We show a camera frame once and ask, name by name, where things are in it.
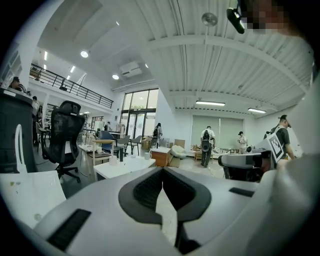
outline white desk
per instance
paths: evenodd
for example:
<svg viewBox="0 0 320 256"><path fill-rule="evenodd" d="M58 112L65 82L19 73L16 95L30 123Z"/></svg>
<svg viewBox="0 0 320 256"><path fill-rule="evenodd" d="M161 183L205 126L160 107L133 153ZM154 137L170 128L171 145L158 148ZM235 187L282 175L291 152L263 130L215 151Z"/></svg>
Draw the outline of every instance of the white desk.
<svg viewBox="0 0 320 256"><path fill-rule="evenodd" d="M123 162L118 162L117 165L110 165L109 162L95 165L93 167L96 181L103 179L111 179L120 175L132 173L138 170L143 170L155 166L156 160L145 160L144 157L136 156L135 158L125 157Z"/></svg>

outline desk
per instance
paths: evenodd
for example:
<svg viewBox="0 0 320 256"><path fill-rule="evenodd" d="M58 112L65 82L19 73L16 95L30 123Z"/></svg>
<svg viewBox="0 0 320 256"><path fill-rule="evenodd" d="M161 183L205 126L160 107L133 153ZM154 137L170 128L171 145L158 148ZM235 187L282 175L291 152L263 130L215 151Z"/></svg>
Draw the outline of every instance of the desk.
<svg viewBox="0 0 320 256"><path fill-rule="evenodd" d="M109 131L109 133L115 138L115 139L121 139L123 138L126 134L125 133L119 133L119 132L114 132L114 131Z"/></svg>
<svg viewBox="0 0 320 256"><path fill-rule="evenodd" d="M143 170L155 166L156 160L145 160L144 157L136 156L125 157L123 162L118 162L117 165L110 165L109 162L95 165L93 167L95 173L95 180L101 181L104 179L111 179L124 174L132 173L135 171Z"/></svg>
<svg viewBox="0 0 320 256"><path fill-rule="evenodd" d="M170 150L171 148L161 147L161 146L158 148L151 149L152 158L155 159L156 166L164 167L170 163L170 160L171 160Z"/></svg>

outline black metal railing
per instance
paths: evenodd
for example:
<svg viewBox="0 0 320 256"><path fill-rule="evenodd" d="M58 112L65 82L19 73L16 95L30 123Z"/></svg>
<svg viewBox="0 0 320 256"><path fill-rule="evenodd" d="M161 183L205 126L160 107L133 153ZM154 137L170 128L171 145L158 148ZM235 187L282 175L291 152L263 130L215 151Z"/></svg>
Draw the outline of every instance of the black metal railing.
<svg viewBox="0 0 320 256"><path fill-rule="evenodd" d="M53 73L49 70L44 70L42 67L35 64L31 64L29 77L46 85L56 87L64 92L68 92L94 103L98 103L107 108L111 109L112 107L113 100L106 98L75 82L69 81L61 75Z"/></svg>

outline fluorescent light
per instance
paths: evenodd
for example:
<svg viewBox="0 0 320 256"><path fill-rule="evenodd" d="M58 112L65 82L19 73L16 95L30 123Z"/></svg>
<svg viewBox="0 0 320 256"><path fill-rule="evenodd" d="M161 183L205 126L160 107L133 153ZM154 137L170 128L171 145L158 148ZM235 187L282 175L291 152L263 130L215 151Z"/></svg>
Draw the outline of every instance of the fluorescent light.
<svg viewBox="0 0 320 256"><path fill-rule="evenodd" d="M260 110L260 109L256 109L256 108L248 108L248 110L249 110L249 111L252 111L252 112L261 113L261 114L266 113L266 111Z"/></svg>
<svg viewBox="0 0 320 256"><path fill-rule="evenodd" d="M214 106L221 106L221 107L226 105L226 103L223 103L223 102L213 102L213 101L203 101L203 100L197 100L195 103L201 104L201 105L214 105Z"/></svg>
<svg viewBox="0 0 320 256"><path fill-rule="evenodd" d="M81 55L82 57L84 57L84 58L87 58L87 57L89 56L89 54L88 54L85 50L83 50L82 52L80 52L80 55Z"/></svg>

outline man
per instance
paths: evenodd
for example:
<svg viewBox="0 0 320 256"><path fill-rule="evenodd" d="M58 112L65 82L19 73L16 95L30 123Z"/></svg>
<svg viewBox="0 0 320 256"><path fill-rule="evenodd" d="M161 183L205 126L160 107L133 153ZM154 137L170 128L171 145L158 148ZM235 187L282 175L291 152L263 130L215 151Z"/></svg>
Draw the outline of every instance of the man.
<svg viewBox="0 0 320 256"><path fill-rule="evenodd" d="M279 124L271 129L271 134L276 134L276 136L279 139L280 145L283 150L283 156L282 159L284 159L287 154L291 159L295 159L294 152L290 146L290 139L289 139L289 133L288 133L288 127L291 127L288 120L287 120L287 115L284 114L280 117L280 122Z"/></svg>
<svg viewBox="0 0 320 256"><path fill-rule="evenodd" d="M26 88L20 83L19 77L15 76L9 85L9 88L15 89L19 92L27 93Z"/></svg>
<svg viewBox="0 0 320 256"><path fill-rule="evenodd" d="M242 131L240 131L238 135L240 136L240 138L238 139L239 155L244 155L246 153L246 149L248 145L247 138Z"/></svg>
<svg viewBox="0 0 320 256"><path fill-rule="evenodd" d="M34 145L38 145L38 138L37 138L37 129L36 129L36 122L39 122L38 120L38 111L39 111L39 102L37 96L32 97L32 141Z"/></svg>
<svg viewBox="0 0 320 256"><path fill-rule="evenodd" d="M202 147L202 158L201 165L204 167L208 167L208 163L211 157L211 150L215 148L215 133L211 130L211 126L207 126L205 130L201 133L201 147ZM208 144L208 149L205 150L205 144Z"/></svg>

